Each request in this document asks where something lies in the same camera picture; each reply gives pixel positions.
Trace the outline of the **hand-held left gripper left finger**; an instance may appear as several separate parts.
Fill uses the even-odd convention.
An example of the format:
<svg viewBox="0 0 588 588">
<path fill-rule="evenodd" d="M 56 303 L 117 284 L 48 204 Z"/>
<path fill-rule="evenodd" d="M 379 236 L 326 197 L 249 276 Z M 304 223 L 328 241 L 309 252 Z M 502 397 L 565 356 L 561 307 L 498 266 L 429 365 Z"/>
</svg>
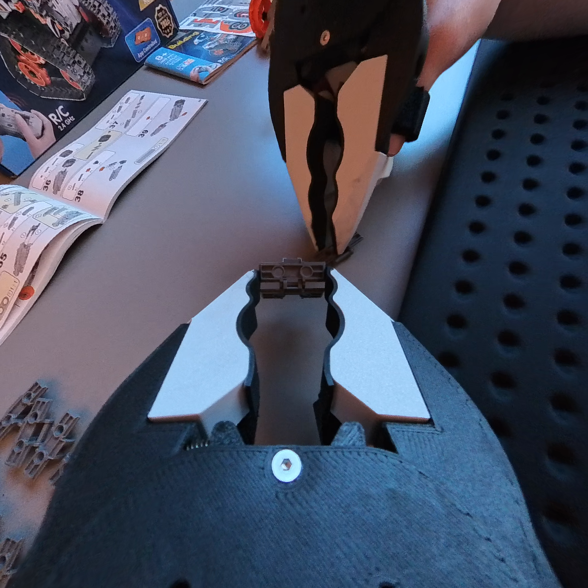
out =
<svg viewBox="0 0 588 588">
<path fill-rule="evenodd" d="M 254 442 L 259 378 L 249 338 L 259 300 L 259 274 L 250 270 L 191 319 L 149 420 L 196 421 L 208 435 L 230 421 Z"/>
</svg>

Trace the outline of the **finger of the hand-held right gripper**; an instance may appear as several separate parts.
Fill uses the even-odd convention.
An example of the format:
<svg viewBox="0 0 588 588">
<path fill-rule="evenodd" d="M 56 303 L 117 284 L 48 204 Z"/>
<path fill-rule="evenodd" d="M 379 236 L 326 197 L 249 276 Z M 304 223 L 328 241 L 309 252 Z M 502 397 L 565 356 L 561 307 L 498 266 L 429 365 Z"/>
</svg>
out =
<svg viewBox="0 0 588 588">
<path fill-rule="evenodd" d="M 387 148 L 380 152 L 375 147 L 386 65 L 386 55 L 359 63 L 337 95 L 343 149 L 335 175 L 337 203 L 332 222 L 338 254 L 353 238 L 387 165 Z"/>
<path fill-rule="evenodd" d="M 331 138 L 331 101 L 302 85 L 284 92 L 286 165 L 307 230 L 318 252 L 328 246 L 325 145 Z"/>
</svg>

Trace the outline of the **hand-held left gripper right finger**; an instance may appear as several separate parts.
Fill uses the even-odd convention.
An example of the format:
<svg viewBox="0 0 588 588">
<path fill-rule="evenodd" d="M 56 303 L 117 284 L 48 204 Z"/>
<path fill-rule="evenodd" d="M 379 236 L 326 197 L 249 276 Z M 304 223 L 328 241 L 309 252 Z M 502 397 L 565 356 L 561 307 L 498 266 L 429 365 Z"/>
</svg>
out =
<svg viewBox="0 0 588 588">
<path fill-rule="evenodd" d="M 344 422 L 359 422 L 367 441 L 383 445 L 385 422 L 428 423 L 429 410 L 393 320 L 337 270 L 326 271 L 325 351 L 318 400 L 320 441 L 329 445 Z"/>
</svg>

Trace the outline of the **grey plastic track link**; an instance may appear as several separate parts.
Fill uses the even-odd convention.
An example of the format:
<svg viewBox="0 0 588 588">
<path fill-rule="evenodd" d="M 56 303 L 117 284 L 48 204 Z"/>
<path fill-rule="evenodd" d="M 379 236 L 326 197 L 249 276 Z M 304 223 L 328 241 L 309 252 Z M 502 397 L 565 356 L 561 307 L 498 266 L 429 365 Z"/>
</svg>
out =
<svg viewBox="0 0 588 588">
<path fill-rule="evenodd" d="M 281 262 L 259 265 L 260 292 L 264 299 L 285 296 L 320 298 L 325 291 L 324 262 L 283 258 Z"/>
<path fill-rule="evenodd" d="M 354 252 L 354 247 L 357 246 L 363 237 L 355 232 L 346 249 L 338 254 L 334 245 L 327 246 L 316 254 L 316 260 L 325 262 L 328 266 L 334 268 L 351 257 Z"/>
</svg>

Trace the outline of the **grey desk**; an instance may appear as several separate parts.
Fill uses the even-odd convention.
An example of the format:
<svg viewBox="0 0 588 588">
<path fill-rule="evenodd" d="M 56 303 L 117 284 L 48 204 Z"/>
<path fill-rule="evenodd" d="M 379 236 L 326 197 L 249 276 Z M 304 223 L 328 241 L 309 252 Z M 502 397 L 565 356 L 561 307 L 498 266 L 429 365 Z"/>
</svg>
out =
<svg viewBox="0 0 588 588">
<path fill-rule="evenodd" d="M 475 51 L 430 89 L 418 141 L 399 150 L 371 197 L 364 240 L 339 271 L 389 316 L 399 312 Z M 181 323 L 260 262 L 313 247 L 275 141 L 268 60 L 255 50 L 206 88 L 140 70 L 45 157 L 93 126 L 131 89 L 206 106 L 119 197 L 106 223 L 70 248 L 1 346 L 1 413 L 35 381 L 80 437 L 116 388 Z"/>
</svg>

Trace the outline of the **person's right hand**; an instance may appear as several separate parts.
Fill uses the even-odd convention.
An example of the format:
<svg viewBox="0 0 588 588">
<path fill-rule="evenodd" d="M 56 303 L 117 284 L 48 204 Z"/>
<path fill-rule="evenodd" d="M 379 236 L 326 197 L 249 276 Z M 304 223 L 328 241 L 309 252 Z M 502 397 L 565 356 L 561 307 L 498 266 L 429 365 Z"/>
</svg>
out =
<svg viewBox="0 0 588 588">
<path fill-rule="evenodd" d="M 429 46 L 418 86 L 437 78 L 480 40 L 500 1 L 427 1 Z"/>
</svg>

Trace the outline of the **orange wheel toy assembly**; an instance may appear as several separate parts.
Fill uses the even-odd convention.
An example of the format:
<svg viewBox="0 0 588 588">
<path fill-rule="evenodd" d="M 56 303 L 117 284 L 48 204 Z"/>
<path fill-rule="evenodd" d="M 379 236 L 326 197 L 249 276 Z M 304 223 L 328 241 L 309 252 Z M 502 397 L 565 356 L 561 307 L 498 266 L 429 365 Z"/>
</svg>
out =
<svg viewBox="0 0 588 588">
<path fill-rule="evenodd" d="M 269 51 L 269 39 L 274 29 L 275 1 L 250 1 L 249 20 L 252 31 L 261 40 L 261 49 Z"/>
</svg>

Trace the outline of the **blue cover leaflet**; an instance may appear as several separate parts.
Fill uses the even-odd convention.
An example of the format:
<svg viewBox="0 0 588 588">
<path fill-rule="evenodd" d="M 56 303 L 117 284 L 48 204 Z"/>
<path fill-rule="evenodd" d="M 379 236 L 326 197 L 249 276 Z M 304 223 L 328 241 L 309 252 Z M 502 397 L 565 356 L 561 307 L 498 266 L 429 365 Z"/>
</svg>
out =
<svg viewBox="0 0 588 588">
<path fill-rule="evenodd" d="M 149 55 L 145 65 L 205 85 L 256 42 L 251 36 L 181 29 L 168 47 Z"/>
</svg>

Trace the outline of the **sticker sheet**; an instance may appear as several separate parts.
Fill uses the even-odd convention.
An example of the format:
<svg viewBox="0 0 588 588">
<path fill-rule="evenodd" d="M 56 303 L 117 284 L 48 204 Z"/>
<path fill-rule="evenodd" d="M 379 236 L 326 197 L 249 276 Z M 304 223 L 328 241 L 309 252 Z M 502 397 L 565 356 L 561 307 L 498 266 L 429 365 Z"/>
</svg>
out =
<svg viewBox="0 0 588 588">
<path fill-rule="evenodd" d="M 249 3 L 250 1 L 205 1 L 179 23 L 179 28 L 254 38 L 249 21 Z"/>
</svg>

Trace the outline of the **open instruction booklet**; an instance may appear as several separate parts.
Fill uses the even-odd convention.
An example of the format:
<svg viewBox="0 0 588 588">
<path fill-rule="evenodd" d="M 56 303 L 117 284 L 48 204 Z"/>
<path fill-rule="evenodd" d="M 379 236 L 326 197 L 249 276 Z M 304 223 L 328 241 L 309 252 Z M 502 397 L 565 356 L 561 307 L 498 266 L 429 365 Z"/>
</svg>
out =
<svg viewBox="0 0 588 588">
<path fill-rule="evenodd" d="M 28 188 L 1 187 L 1 342 L 77 237 L 105 222 L 122 190 L 205 102 L 130 91 L 93 128 L 40 166 Z"/>
</svg>

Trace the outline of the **black perforated mat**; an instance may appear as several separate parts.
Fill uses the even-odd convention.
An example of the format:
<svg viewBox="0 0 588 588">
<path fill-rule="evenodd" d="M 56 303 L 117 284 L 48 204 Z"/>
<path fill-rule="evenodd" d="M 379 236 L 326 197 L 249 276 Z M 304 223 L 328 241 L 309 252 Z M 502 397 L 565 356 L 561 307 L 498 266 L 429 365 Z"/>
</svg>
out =
<svg viewBox="0 0 588 588">
<path fill-rule="evenodd" d="M 587 587 L 587 36 L 480 44 L 401 322 L 501 440 Z"/>
</svg>

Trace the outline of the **rows of grey track links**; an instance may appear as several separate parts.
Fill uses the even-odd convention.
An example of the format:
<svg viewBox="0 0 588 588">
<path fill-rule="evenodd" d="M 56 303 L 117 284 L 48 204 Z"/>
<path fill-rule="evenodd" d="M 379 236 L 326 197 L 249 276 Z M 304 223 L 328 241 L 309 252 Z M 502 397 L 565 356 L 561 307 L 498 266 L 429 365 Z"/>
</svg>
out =
<svg viewBox="0 0 588 588">
<path fill-rule="evenodd" d="M 79 416 L 35 382 L 1 416 L 1 587 L 32 546 L 70 460 Z"/>
</svg>

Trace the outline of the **blue toy box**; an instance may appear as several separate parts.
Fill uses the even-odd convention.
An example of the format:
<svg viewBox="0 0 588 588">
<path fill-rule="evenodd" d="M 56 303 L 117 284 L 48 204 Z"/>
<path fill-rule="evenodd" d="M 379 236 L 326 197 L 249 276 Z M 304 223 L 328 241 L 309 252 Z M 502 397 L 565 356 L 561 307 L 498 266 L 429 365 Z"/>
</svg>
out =
<svg viewBox="0 0 588 588">
<path fill-rule="evenodd" d="M 26 170 L 177 32 L 171 1 L 1 1 L 1 172 Z"/>
</svg>

